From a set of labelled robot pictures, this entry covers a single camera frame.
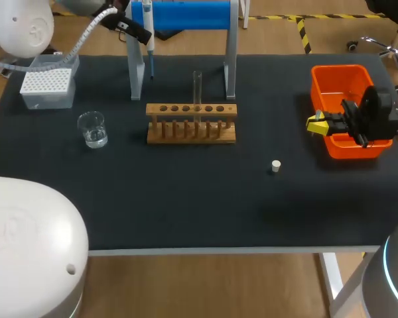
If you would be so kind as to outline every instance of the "office chair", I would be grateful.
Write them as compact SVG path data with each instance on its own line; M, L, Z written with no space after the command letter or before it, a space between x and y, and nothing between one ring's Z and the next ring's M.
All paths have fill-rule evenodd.
M398 24L398 0L365 0L370 11L374 13L383 13L387 18ZM363 36L361 40L367 41L378 45L383 49L379 53L381 58L389 57L395 60L398 67L398 31L397 35L393 39L391 45L384 45L368 36ZM357 41L350 41L346 44L349 51L354 51L357 48Z

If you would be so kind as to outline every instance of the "black tabletop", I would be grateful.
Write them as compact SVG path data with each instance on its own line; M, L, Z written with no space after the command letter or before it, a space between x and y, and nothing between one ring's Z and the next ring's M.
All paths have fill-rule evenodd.
M381 244L398 224L398 145L377 160L333 160L305 121L311 67L362 64L393 89L377 56L240 56L237 143L147 145L146 103L224 99L222 57L163 57L130 100L125 57L81 57L72 109L28 111L22 74L0 102L0 176L48 185L84 218L92 250ZM101 111L109 143L89 150L77 117ZM267 173L282 162L277 175Z

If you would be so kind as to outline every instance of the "orange plastic container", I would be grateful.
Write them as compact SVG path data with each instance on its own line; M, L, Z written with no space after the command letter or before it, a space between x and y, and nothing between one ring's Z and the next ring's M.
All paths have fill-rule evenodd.
M315 66L311 76L311 99L316 111L343 113L343 99L360 105L365 89L373 85L367 70L361 65ZM392 140L378 140L362 148L348 134L333 134L324 137L324 142L330 156L335 159L376 158L392 145Z

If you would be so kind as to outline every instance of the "wooden test tube rack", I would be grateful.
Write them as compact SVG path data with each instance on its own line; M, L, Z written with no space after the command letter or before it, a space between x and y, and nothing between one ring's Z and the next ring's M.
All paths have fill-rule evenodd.
M148 144L233 144L236 142L234 119L236 104L147 104L146 115L152 117L147 133ZM183 121L166 121L160 117L190 117ZM200 117L199 123L194 118ZM225 120L210 121L212 117Z

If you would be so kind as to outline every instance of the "glass test tube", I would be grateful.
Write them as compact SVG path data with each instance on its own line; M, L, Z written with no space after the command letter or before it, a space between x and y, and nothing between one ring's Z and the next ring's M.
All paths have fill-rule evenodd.
M193 72L193 110L200 111L202 108L202 72ZM194 121L200 123L200 116L194 116Z

